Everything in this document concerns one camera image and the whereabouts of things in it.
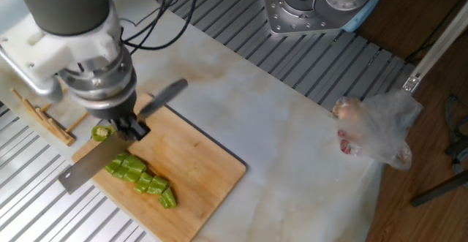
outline plastic bag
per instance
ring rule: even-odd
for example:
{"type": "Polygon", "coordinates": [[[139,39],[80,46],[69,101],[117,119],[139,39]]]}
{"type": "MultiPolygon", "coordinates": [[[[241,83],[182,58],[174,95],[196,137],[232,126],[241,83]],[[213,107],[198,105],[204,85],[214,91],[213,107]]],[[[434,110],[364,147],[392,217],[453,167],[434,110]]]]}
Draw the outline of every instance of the plastic bag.
{"type": "Polygon", "coordinates": [[[412,154],[404,139],[422,109],[405,91],[379,94],[362,102],[342,97],[332,110],[338,118],[341,151],[408,170],[412,154]]]}

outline white countertop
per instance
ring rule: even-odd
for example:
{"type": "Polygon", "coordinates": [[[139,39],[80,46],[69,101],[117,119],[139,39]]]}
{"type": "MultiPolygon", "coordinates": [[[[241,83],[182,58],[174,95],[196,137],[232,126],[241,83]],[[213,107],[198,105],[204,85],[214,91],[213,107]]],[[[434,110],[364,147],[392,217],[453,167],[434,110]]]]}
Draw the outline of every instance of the white countertop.
{"type": "MultiPolygon", "coordinates": [[[[157,7],[154,0],[114,1],[119,15],[130,20],[157,7]]],[[[146,45],[165,43],[183,24],[166,12],[146,45]]],[[[124,36],[140,29],[122,25],[124,36]]],[[[339,150],[328,111],[193,26],[167,49],[136,52],[133,62],[139,93],[187,78],[188,89],[169,105],[248,164],[195,241],[365,240],[382,166],[339,150]]],[[[24,112],[11,87],[44,104],[0,61],[0,100],[70,160],[97,119],[86,118],[73,132],[76,143],[66,147],[24,112]]],[[[69,97],[49,111],[65,126],[83,113],[69,97]]]]}

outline bolt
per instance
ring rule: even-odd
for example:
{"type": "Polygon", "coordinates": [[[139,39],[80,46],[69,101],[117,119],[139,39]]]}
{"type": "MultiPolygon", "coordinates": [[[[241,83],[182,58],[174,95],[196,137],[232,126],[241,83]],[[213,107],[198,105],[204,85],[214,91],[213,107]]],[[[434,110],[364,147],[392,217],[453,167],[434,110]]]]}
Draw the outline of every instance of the bolt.
{"type": "Polygon", "coordinates": [[[99,88],[100,86],[102,86],[102,80],[100,78],[93,78],[91,80],[91,82],[93,83],[93,85],[97,88],[99,88]]]}

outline knife handle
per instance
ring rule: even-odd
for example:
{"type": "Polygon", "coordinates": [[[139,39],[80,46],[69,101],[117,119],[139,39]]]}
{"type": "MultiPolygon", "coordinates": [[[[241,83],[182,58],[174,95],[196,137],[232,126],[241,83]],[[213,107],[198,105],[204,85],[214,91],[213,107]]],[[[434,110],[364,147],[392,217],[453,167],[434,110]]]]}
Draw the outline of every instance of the knife handle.
{"type": "Polygon", "coordinates": [[[146,104],[145,107],[140,110],[140,113],[138,114],[138,120],[140,121],[148,118],[156,110],[166,105],[169,101],[181,93],[188,85],[189,83],[187,80],[185,78],[181,78],[180,80],[177,80],[176,82],[164,88],[148,104],[146,104]]]}

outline kitchen knife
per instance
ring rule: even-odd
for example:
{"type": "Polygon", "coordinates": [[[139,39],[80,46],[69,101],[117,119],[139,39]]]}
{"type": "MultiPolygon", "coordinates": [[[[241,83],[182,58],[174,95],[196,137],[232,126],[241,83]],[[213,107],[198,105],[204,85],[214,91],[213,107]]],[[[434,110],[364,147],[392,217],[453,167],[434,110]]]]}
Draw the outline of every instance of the kitchen knife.
{"type": "Polygon", "coordinates": [[[63,172],[58,177],[58,181],[69,194],[73,193],[115,159],[119,153],[127,150],[131,144],[133,144],[131,140],[123,140],[117,133],[112,134],[63,172]]]}
{"type": "MultiPolygon", "coordinates": [[[[187,86],[188,83],[185,79],[180,79],[172,83],[145,105],[137,118],[144,121],[144,119],[148,118],[152,113],[168,103],[187,86]]],[[[73,166],[65,170],[65,172],[58,177],[58,181],[60,181],[69,194],[73,193],[96,175],[103,167],[112,162],[118,154],[127,150],[133,143],[134,142],[131,140],[124,140],[120,137],[119,132],[112,134],[73,166]]]]}

